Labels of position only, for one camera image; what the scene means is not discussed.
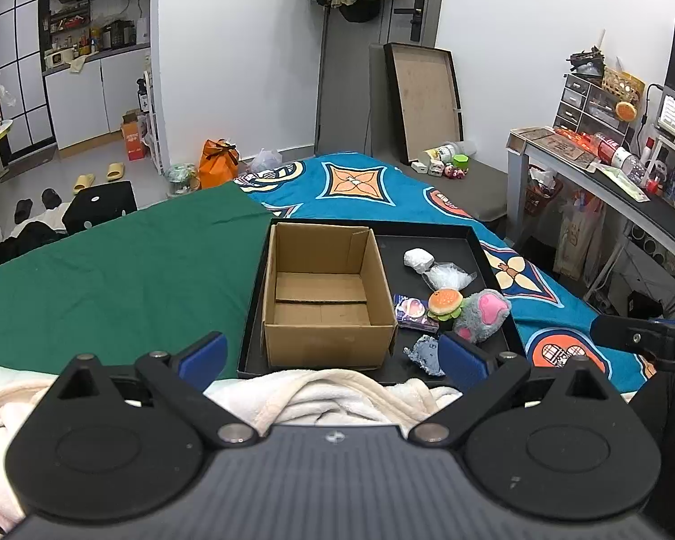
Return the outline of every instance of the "black tray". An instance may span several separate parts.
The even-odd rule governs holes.
[[[271,225],[279,223],[275,219]],[[290,223],[314,223],[324,225],[347,225],[370,227],[375,232],[380,255],[382,256],[385,275],[390,286],[391,295],[403,294],[423,300],[430,298],[432,291],[423,278],[412,268],[403,263],[407,250],[422,248],[435,256],[436,262],[454,262],[468,274],[477,272],[477,278],[464,290],[463,295],[480,292],[485,288],[500,290],[490,263],[480,246],[472,227],[463,225],[440,225],[428,223],[403,223],[399,221],[354,221],[354,220],[299,220],[290,219]],[[255,287],[252,290],[250,310],[245,322],[243,346],[238,360],[238,377],[253,378],[270,374],[274,371],[289,369],[285,367],[271,368],[263,345],[262,315],[263,284],[265,268],[268,259],[268,238],[270,229],[263,245],[263,255],[257,269]],[[451,386],[448,377],[435,378],[427,375],[423,370],[407,358],[403,349],[412,348],[422,331],[412,329],[398,329],[393,354],[387,353],[383,366],[378,369],[363,371],[366,376],[384,386],[406,382],[411,378],[423,380],[429,387]],[[515,326],[513,315],[510,315],[500,331],[490,339],[480,344],[487,353],[497,355],[501,351],[514,351],[525,355],[522,341]]]

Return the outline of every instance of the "green container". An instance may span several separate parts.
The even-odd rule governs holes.
[[[468,167],[468,164],[470,163],[470,158],[467,157],[465,154],[456,154],[453,156],[453,166],[455,168],[461,168],[462,170],[465,170]]]

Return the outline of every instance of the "cardboard box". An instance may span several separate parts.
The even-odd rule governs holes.
[[[145,146],[140,141],[140,124],[137,120],[138,110],[128,111],[122,117],[122,137],[125,140],[128,160],[145,158]]]
[[[372,229],[277,223],[265,271],[271,366],[382,366],[397,321]]]

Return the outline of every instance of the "yellow slipper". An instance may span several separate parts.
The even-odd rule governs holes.
[[[122,162],[113,162],[111,165],[108,166],[108,182],[112,182],[113,180],[118,180],[119,178],[123,178],[125,175],[125,165]]]
[[[95,182],[95,175],[92,173],[89,175],[78,176],[75,182],[75,186],[72,188],[72,194],[77,195],[83,189],[88,188],[88,186],[92,186],[94,182]]]

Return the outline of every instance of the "kitchen cabinet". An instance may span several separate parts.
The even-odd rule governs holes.
[[[59,149],[109,132],[100,61],[47,75],[45,85]]]
[[[145,71],[145,57],[149,54],[150,49],[140,49],[100,60],[110,131],[120,129],[123,114],[131,109],[140,108],[137,99],[137,80],[142,78]]]

